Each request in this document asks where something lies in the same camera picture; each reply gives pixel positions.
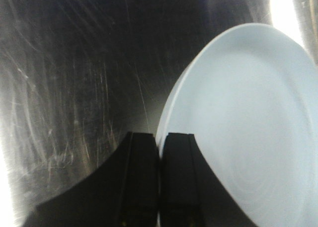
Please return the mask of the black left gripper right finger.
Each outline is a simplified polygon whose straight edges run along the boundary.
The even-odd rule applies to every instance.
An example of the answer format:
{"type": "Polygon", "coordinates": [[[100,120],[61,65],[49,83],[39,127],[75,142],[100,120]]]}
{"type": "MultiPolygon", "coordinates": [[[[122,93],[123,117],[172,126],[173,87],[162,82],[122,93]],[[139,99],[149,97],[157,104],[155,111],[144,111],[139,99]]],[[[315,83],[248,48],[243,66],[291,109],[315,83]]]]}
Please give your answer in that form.
{"type": "Polygon", "coordinates": [[[160,180],[162,227],[255,226],[211,170],[193,134],[167,135],[160,180]]]}

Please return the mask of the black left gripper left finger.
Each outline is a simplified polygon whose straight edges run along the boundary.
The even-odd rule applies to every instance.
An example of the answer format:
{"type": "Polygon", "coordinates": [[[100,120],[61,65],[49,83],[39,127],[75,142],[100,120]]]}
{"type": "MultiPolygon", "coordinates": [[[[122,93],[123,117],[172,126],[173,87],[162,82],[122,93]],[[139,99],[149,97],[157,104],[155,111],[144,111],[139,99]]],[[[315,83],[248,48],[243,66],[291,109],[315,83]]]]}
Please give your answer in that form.
{"type": "Polygon", "coordinates": [[[38,205],[25,227],[155,227],[159,153],[153,134],[128,132],[90,176],[38,205]]]}

